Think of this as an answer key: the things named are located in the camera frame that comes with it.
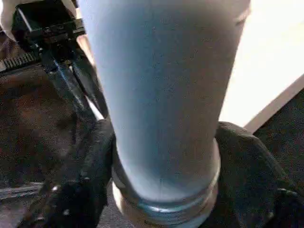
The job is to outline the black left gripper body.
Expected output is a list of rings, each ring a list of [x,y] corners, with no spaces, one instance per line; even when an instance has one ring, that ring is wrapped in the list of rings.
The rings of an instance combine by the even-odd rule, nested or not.
[[[18,4],[12,16],[12,35],[24,54],[0,61],[1,72],[8,72],[41,61],[41,55],[56,45],[85,33],[63,4]]]

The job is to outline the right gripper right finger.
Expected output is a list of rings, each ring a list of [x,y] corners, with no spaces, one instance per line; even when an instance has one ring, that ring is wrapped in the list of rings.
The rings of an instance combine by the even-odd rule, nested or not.
[[[220,122],[216,205],[204,228],[301,228],[304,193],[266,146],[247,130]]]

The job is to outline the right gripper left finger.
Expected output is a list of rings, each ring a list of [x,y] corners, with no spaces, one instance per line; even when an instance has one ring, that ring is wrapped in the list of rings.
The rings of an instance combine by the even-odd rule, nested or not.
[[[107,205],[115,134],[99,120],[47,178],[23,217],[25,228],[95,228]]]

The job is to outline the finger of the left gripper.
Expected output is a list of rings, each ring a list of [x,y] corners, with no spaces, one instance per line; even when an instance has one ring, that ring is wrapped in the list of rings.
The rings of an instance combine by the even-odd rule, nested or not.
[[[73,59],[72,68],[83,91],[106,118],[108,109],[94,67],[86,59]]]
[[[77,117],[94,122],[95,115],[72,71],[56,60],[44,63],[44,69],[59,96],[72,105]]]

